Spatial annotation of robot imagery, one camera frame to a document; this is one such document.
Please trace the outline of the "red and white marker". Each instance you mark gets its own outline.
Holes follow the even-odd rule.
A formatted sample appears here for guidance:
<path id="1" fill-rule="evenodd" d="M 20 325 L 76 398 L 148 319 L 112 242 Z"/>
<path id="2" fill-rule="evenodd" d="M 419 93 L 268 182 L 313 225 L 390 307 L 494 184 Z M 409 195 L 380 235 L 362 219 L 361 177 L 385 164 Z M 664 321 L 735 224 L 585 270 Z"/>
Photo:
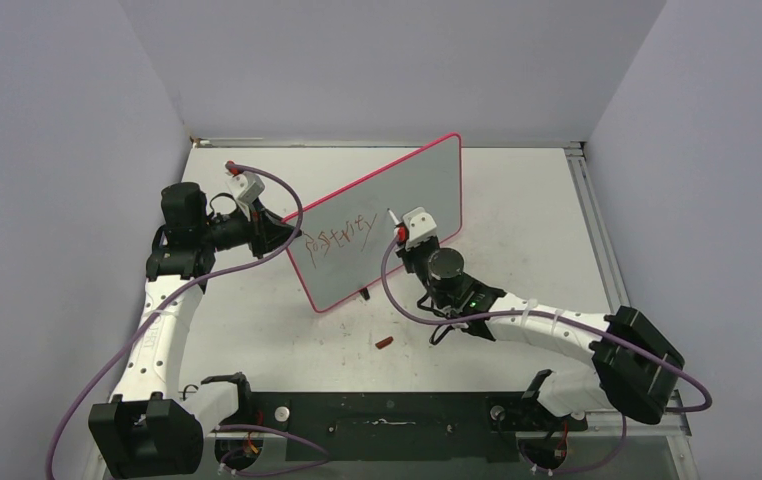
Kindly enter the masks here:
<path id="1" fill-rule="evenodd" d="M 399 228 L 401 226 L 400 218 L 391 209 L 387 209 L 387 214 L 391 218 L 394 227 Z"/>

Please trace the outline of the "pink framed whiteboard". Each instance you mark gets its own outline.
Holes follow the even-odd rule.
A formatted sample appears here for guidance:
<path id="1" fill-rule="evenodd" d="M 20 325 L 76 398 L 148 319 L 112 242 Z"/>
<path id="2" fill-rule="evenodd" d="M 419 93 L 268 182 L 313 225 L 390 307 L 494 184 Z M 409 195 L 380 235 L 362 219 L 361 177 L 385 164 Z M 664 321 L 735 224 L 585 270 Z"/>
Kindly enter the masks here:
<path id="1" fill-rule="evenodd" d="M 399 218 L 424 207 L 445 241 L 463 226 L 462 139 L 449 133 L 310 203 L 285 222 L 303 234 L 287 253 L 312 310 L 331 310 L 401 263 L 382 255 Z"/>

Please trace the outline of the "red marker cap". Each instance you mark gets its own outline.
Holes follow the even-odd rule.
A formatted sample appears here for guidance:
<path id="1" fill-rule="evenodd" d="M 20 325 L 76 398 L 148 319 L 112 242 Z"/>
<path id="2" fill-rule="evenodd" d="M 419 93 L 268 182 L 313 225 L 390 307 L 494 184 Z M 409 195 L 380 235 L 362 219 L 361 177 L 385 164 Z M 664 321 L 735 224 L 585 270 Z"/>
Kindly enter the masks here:
<path id="1" fill-rule="evenodd" d="M 389 346 L 394 341 L 394 338 L 392 336 L 388 336 L 378 342 L 375 343 L 375 347 L 377 349 L 383 349 L 387 346 Z"/>

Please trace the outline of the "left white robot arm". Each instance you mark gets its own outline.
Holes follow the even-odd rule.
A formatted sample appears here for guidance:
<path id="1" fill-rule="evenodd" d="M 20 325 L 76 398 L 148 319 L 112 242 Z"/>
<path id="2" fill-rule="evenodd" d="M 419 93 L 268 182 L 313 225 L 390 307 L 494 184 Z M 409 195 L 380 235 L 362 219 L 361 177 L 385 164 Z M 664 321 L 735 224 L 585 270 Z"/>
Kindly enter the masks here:
<path id="1" fill-rule="evenodd" d="M 194 313 L 219 251 L 249 247 L 262 259 L 285 245 L 293 229 L 259 199 L 258 175 L 228 180 L 234 208 L 208 212 L 200 186 L 182 182 L 161 194 L 163 225 L 146 262 L 145 304 L 137 338 L 107 402 L 92 406 L 88 427 L 110 475 L 137 479 L 194 473 L 205 436 L 220 423 L 247 428 L 255 403 L 244 374 L 209 376 L 189 399 L 179 393 L 180 367 Z"/>

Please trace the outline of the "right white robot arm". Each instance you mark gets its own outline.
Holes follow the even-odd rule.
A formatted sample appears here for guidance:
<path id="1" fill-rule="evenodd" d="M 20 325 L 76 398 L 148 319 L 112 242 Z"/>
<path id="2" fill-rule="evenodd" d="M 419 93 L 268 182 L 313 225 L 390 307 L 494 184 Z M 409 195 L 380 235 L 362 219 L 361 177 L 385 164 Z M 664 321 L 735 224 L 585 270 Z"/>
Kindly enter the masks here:
<path id="1" fill-rule="evenodd" d="M 616 410 L 647 425 L 667 411 L 685 361 L 639 310 L 582 313 L 539 305 L 467 274 L 462 255 L 436 240 L 395 255 L 416 276 L 427 311 L 443 333 L 459 330 L 491 342 L 517 342 L 581 363 L 581 369 L 540 371 L 522 402 L 526 421 L 547 428 L 570 415 Z"/>

